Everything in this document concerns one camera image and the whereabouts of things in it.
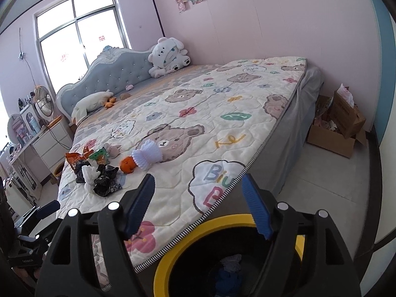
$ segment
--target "white plush toy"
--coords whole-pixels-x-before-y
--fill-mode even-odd
[[[148,73],[153,78],[170,74],[190,64],[184,44],[175,38],[160,38],[148,60],[154,67]]]

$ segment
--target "fan grille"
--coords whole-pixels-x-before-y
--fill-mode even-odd
[[[52,103],[51,95],[45,87],[43,86],[37,87],[36,102],[37,102],[37,106],[45,116],[50,117],[52,115],[53,103]]]

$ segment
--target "pink wall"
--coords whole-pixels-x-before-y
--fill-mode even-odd
[[[155,0],[165,35],[184,42],[194,64],[303,56],[321,68],[322,93],[350,86],[370,128],[379,88],[379,39],[371,0],[204,0],[179,14]]]
[[[47,85],[38,59],[34,15],[58,1],[43,0],[20,16],[0,35],[0,90],[9,115],[19,113],[18,98],[27,97],[34,89],[26,62],[18,58],[19,27],[21,27],[22,51],[26,53],[25,57],[29,61],[34,80],[38,85]],[[120,16],[132,47],[139,51],[148,50],[162,37],[152,0],[118,0],[118,2]],[[25,161],[40,181],[50,173],[41,159],[33,153],[27,153]]]

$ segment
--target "white cabinet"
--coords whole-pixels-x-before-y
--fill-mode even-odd
[[[72,145],[71,130],[64,119],[61,119],[51,128],[51,131],[46,131],[32,144],[53,174],[58,165],[65,160],[65,153],[69,152],[68,149]]]

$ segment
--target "cardboard box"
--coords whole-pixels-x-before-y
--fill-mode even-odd
[[[366,118],[355,105],[353,108],[335,91],[330,118],[337,125],[345,139],[356,135],[366,122]]]
[[[354,138],[348,137],[346,139],[337,132],[311,125],[307,142],[351,158],[356,140],[366,146],[366,132],[363,129],[360,129],[359,133],[357,133]]]

